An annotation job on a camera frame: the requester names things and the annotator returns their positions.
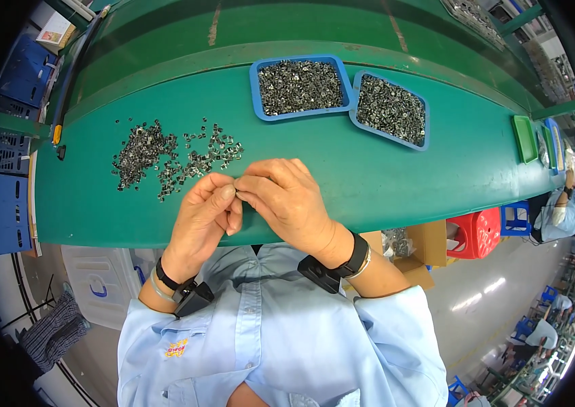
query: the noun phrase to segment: plaid pants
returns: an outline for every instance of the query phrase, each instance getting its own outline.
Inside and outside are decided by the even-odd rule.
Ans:
[[[52,311],[22,335],[19,345],[45,373],[86,332],[75,299],[64,292]]]

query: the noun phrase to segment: red plastic stool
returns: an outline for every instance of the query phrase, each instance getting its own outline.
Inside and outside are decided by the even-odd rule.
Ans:
[[[453,217],[447,222],[457,224],[455,240],[462,250],[446,250],[446,256],[456,258],[485,258],[500,242],[500,208],[481,210]]]

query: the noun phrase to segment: hand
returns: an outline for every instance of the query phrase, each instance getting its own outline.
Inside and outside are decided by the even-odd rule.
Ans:
[[[172,280],[182,283],[197,275],[224,232],[231,236],[240,230],[243,207],[233,183],[231,176],[210,173],[184,196],[161,260]]]
[[[566,187],[573,188],[575,186],[575,173],[571,169],[566,170]]]
[[[319,186],[301,160],[257,161],[234,185],[238,198],[256,209],[287,243],[328,268],[349,260],[353,235],[328,216]]]

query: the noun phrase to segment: fingernail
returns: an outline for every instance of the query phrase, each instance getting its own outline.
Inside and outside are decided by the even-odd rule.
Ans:
[[[234,193],[235,193],[235,187],[229,184],[222,188],[222,190],[220,191],[220,196],[223,199],[229,199],[230,197],[234,196]]]

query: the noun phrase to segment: white plastic container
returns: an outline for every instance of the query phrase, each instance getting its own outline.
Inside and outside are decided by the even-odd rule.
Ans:
[[[152,249],[61,246],[63,263],[81,314],[89,322],[122,330],[127,308],[154,267]]]

